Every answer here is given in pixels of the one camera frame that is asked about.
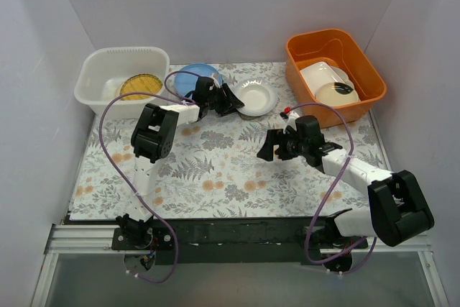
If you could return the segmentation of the white scalloped bowl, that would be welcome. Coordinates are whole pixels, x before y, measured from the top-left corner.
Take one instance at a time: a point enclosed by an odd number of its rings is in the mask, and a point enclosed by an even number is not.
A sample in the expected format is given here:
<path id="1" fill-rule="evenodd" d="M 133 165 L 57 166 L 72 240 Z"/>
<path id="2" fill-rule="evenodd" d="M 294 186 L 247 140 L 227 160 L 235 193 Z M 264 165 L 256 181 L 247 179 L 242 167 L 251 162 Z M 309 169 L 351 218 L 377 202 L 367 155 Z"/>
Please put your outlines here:
<path id="1" fill-rule="evenodd" d="M 240 81 L 232 91 L 244 103 L 238 112 L 245 116 L 264 116 L 270 113 L 278 102 L 277 91 L 271 83 L 262 78 Z"/>

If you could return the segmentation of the woven bamboo tray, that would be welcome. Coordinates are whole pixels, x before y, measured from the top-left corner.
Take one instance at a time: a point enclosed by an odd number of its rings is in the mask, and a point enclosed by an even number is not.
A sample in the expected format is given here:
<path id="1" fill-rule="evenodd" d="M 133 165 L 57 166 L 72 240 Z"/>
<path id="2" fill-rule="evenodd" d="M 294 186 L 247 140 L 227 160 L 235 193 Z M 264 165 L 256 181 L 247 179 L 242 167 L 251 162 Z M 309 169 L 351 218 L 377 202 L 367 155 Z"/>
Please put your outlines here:
<path id="1" fill-rule="evenodd" d="M 138 74 L 123 82 L 119 88 L 119 95 L 134 92 L 158 94 L 163 87 L 163 82 L 155 75 Z"/>

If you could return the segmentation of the speckled ceramic saucer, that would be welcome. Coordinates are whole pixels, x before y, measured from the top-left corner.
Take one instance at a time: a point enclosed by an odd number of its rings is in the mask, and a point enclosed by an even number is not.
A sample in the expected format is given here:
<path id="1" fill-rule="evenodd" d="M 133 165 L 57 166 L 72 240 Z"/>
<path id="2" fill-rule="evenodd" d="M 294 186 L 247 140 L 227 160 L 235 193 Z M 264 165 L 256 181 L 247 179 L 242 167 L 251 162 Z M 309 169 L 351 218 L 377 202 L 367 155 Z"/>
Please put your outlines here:
<path id="1" fill-rule="evenodd" d="M 242 113 L 239 113 L 239 116 L 242 120 L 244 121 L 251 121 L 251 122 L 254 122 L 254 121 L 259 121 L 261 119 L 264 118 L 264 116 L 248 116 L 246 114 L 242 114 Z"/>

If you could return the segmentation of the cream and blue plate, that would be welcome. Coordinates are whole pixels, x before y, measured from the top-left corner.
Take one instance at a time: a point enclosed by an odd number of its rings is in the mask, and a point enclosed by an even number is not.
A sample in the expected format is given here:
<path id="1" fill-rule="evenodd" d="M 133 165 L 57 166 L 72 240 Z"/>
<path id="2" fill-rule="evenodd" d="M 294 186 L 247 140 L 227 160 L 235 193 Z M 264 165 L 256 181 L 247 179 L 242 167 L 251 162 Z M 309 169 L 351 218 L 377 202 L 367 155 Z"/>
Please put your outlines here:
<path id="1" fill-rule="evenodd" d="M 121 95 L 121 85 L 118 85 L 115 92 L 114 92 L 114 97 L 119 97 Z"/>

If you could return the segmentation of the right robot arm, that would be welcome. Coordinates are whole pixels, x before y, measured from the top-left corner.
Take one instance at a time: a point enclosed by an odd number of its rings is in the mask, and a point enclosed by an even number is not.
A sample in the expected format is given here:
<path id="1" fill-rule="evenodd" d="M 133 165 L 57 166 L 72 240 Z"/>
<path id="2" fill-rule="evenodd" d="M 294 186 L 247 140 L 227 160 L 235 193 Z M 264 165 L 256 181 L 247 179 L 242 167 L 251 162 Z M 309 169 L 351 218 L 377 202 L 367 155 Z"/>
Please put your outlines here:
<path id="1" fill-rule="evenodd" d="M 337 211 L 327 216 L 314 242 L 344 246 L 352 237 L 376 237 L 387 246 L 433 228 L 435 220 L 416 177 L 407 170 L 393 173 L 352 157 L 341 145 L 325 140 L 314 116 L 288 116 L 283 129 L 267 130 L 259 159 L 305 158 L 318 171 L 340 178 L 363 193 L 368 209 Z"/>

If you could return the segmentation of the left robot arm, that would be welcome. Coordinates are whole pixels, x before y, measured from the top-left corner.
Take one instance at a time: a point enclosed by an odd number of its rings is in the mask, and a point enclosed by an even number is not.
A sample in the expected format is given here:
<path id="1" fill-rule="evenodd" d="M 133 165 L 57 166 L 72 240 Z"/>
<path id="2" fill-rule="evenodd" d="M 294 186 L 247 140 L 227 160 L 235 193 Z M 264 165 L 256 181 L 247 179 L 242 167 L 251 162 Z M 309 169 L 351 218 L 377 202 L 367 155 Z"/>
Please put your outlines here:
<path id="1" fill-rule="evenodd" d="M 134 182 L 131 183 L 119 168 L 116 169 L 143 206 L 139 212 L 140 224 L 133 226 L 128 233 L 129 242 L 137 249 L 146 249 L 152 243 L 152 230 L 144 226 L 150 216 L 162 222 L 172 238 L 177 239 L 173 228 L 145 200 L 152 192 L 161 160 L 170 154 L 177 127 L 201 120 L 209 110 L 226 116 L 245 106 L 226 83 L 201 75 L 197 76 L 192 91 L 177 97 L 179 99 L 168 106 L 151 103 L 144 106 L 131 137 L 136 170 Z"/>

